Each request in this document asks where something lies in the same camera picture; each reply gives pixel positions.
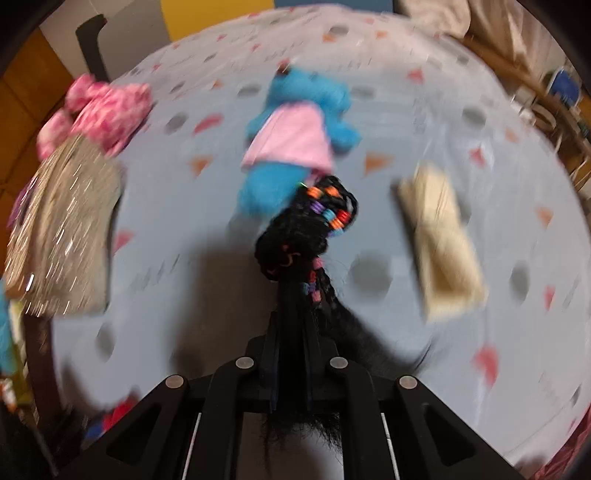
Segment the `grey yellow blue chair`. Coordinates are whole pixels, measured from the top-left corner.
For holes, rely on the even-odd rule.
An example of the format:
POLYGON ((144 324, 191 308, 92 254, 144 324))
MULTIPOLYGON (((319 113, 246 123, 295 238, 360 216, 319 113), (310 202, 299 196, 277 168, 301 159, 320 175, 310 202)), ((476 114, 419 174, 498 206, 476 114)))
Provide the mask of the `grey yellow blue chair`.
POLYGON ((264 10, 304 6, 304 1, 130 1, 112 14, 96 10, 75 30, 87 70, 99 80, 110 80, 132 68, 161 47, 208 27, 264 10), (137 45, 119 59, 107 44, 120 27, 137 45))

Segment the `wooden side desk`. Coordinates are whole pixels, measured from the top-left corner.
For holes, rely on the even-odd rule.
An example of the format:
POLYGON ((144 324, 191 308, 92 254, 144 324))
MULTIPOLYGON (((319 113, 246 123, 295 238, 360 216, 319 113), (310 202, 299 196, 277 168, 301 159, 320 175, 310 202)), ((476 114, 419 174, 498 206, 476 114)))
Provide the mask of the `wooden side desk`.
POLYGON ((524 108, 532 112, 534 126, 551 141, 578 196, 590 205, 590 120, 585 116, 590 113, 590 99, 583 96, 582 113, 567 108, 557 95, 547 93, 524 66, 503 58, 473 36, 462 39, 461 44, 478 56, 507 89, 524 91, 524 108))

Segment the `pink spotted plush toy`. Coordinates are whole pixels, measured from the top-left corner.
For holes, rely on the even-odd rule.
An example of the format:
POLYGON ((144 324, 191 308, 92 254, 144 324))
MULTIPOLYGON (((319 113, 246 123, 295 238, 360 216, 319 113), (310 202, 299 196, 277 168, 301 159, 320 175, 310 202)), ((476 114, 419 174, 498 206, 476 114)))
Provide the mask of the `pink spotted plush toy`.
POLYGON ((146 120, 152 106, 151 88, 145 83, 117 86, 84 74, 69 87, 63 107, 40 129, 38 158, 46 160, 77 134, 97 145, 105 156, 114 157, 146 120))

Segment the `blue plush with pink shirt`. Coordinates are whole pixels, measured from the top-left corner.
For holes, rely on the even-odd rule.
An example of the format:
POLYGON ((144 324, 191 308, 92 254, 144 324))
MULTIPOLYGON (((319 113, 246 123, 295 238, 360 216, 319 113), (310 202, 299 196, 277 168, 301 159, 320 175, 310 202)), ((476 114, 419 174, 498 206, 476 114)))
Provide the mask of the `blue plush with pink shirt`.
POLYGON ((257 217, 280 212, 301 184, 331 175, 334 156, 361 141, 346 123, 349 87, 315 72, 283 64, 267 91, 263 112, 249 122, 249 147, 240 168, 245 180, 238 211, 257 217))

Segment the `red plush item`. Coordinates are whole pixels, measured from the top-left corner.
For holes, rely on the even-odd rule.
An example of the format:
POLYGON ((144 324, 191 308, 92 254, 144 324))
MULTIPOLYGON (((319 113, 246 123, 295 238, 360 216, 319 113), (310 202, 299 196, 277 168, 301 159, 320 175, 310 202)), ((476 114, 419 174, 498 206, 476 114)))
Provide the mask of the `red plush item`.
POLYGON ((137 397, 134 394, 130 394, 119 401, 112 409, 104 411, 91 419, 85 429, 83 443, 89 445, 98 440, 129 413, 137 403, 137 397))

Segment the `patterned plastic tablecloth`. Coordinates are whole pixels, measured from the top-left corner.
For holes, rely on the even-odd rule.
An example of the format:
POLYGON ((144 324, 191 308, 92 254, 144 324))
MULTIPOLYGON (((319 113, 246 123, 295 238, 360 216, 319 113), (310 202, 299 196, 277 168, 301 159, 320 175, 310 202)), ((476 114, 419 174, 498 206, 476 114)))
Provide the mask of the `patterned plastic tablecloth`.
POLYGON ((394 14, 270 10, 125 68, 109 300, 57 317, 65 400, 212 373, 287 310, 414 374, 518 468, 590 410, 590 232, 549 140, 455 40, 394 14))

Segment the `silver ornate tissue box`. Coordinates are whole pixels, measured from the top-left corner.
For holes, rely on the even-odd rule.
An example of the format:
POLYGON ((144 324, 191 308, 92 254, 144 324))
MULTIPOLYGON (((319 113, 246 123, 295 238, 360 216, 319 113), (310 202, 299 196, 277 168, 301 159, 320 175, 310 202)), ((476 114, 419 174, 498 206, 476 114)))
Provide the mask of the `silver ornate tissue box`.
POLYGON ((122 190, 117 162, 99 146, 81 134, 63 142, 18 206, 3 275, 7 297, 38 317, 104 311, 122 190))

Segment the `black braided wig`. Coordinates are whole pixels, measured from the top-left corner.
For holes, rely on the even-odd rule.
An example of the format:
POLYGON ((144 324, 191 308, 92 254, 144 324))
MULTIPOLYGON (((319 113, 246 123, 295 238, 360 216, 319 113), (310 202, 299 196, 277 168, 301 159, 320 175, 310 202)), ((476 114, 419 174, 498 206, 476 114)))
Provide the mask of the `black braided wig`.
POLYGON ((276 283, 270 336, 279 348, 276 401, 264 418, 266 445, 283 445, 298 432, 314 431, 335 449, 342 447, 342 415, 329 400, 315 399, 325 384, 322 366, 329 342, 370 374, 394 380, 418 373, 429 357, 424 347, 413 359, 393 351, 339 299, 322 256, 329 239, 356 220, 359 202, 338 177, 301 184, 260 234, 254 258, 276 283))

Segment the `pink patterned curtain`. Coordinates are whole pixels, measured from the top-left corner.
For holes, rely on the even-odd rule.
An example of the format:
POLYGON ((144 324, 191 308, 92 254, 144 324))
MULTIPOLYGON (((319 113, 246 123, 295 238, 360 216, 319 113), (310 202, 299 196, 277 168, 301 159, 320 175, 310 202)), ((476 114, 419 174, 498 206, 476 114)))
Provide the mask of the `pink patterned curtain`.
POLYGON ((538 79, 567 63, 547 28, 514 0, 401 0, 394 8, 433 30, 473 36, 538 79))

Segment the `beige mesh cloth roll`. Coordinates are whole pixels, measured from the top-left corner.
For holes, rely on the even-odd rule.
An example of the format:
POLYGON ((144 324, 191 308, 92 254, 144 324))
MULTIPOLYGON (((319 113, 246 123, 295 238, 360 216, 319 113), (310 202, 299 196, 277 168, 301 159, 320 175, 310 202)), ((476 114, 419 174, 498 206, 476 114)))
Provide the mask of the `beige mesh cloth roll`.
POLYGON ((488 288, 448 176, 433 165, 421 165, 413 177, 401 180, 397 194, 413 228, 427 319, 447 319, 483 306, 488 288))

